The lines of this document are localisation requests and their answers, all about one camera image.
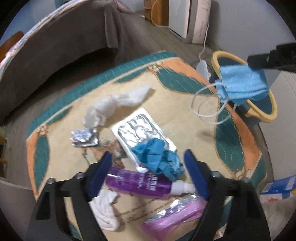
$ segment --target white cloth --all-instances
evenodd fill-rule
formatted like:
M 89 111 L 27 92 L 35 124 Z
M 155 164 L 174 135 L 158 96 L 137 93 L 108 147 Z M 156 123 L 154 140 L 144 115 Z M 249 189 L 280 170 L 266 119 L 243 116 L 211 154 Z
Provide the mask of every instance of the white cloth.
M 97 197 L 89 202 L 89 206 L 101 229 L 115 231 L 119 228 L 119 221 L 114 215 L 111 203 L 118 196 L 116 192 L 101 189 Z
M 142 103 L 149 89 L 150 85 L 147 85 L 130 93 L 112 95 L 100 100 L 87 109 L 83 125 L 88 129 L 105 125 L 106 120 L 114 114 L 117 107 L 135 107 Z

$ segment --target white nozzle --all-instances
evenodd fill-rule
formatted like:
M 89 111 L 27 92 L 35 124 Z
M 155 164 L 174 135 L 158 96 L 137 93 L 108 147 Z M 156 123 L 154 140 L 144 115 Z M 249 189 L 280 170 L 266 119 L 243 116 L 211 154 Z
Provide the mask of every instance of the white nozzle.
M 172 195 L 181 195 L 183 193 L 194 193 L 196 192 L 195 186 L 193 184 L 185 183 L 181 180 L 177 180 L 172 183 L 172 189 L 170 193 Z

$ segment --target blue rag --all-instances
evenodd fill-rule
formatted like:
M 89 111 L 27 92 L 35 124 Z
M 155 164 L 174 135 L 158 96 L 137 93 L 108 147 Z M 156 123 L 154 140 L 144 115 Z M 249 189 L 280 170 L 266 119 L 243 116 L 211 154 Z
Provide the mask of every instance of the blue rag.
M 269 86 L 263 69 L 251 69 L 248 65 L 227 65 L 220 67 L 220 80 L 226 86 L 217 85 L 217 93 L 221 102 L 229 98 L 233 103 L 241 105 L 246 100 L 254 101 L 265 98 Z
M 158 138 L 150 139 L 146 144 L 138 144 L 131 150 L 139 161 L 154 174 L 164 174 L 175 182 L 183 175 L 184 167 L 177 153 L 164 148 L 165 142 Z

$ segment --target aluminum foil tray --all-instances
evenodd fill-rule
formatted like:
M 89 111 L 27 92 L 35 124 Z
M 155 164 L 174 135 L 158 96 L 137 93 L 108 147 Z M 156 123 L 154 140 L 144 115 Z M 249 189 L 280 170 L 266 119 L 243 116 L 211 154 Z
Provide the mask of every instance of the aluminum foil tray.
M 165 141 L 165 148 L 174 152 L 177 150 L 174 143 L 164 135 L 160 127 L 143 108 L 138 109 L 124 120 L 113 125 L 111 130 L 136 169 L 142 173 L 149 170 L 139 162 L 131 151 L 132 147 L 139 143 L 146 143 L 149 139 L 158 138 Z

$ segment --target pink plastic bag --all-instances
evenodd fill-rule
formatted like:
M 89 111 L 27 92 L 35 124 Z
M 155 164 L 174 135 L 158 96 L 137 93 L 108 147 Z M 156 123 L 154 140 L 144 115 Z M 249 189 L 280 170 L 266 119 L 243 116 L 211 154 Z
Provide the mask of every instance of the pink plastic bag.
M 150 237 L 157 241 L 162 241 L 180 224 L 200 218 L 206 205 L 207 201 L 205 201 L 202 197 L 199 197 L 186 205 L 180 212 L 155 220 L 151 223 L 143 223 L 142 229 Z

